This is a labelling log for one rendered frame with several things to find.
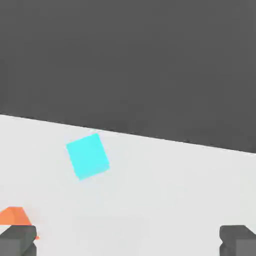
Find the small cyan cube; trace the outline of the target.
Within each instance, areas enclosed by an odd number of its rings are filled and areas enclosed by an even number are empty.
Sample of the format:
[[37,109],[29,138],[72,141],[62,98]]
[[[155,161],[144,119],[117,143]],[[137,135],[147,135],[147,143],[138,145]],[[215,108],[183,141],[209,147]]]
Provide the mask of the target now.
[[110,168],[108,157],[97,133],[68,143],[66,149],[79,180],[100,174]]

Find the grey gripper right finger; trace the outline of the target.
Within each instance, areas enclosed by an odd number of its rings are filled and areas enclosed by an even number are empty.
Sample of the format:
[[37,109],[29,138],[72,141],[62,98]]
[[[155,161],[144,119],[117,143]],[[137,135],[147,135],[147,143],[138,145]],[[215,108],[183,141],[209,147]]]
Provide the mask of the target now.
[[256,234],[245,225],[222,225],[219,256],[256,256]]

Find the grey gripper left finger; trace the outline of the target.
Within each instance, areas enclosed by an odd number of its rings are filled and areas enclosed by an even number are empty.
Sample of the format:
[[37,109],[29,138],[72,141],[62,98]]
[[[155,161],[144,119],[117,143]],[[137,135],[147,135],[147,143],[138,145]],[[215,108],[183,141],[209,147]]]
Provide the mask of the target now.
[[37,256],[34,225],[11,225],[0,234],[0,256]]

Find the small orange cube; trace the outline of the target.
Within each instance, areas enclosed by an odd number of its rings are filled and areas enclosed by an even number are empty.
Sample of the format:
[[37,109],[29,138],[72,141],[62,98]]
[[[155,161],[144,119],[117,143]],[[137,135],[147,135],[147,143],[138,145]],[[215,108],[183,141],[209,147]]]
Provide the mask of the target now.
[[9,206],[0,211],[0,235],[7,238],[22,238],[28,236],[34,240],[39,240],[37,229],[25,210],[21,206]]

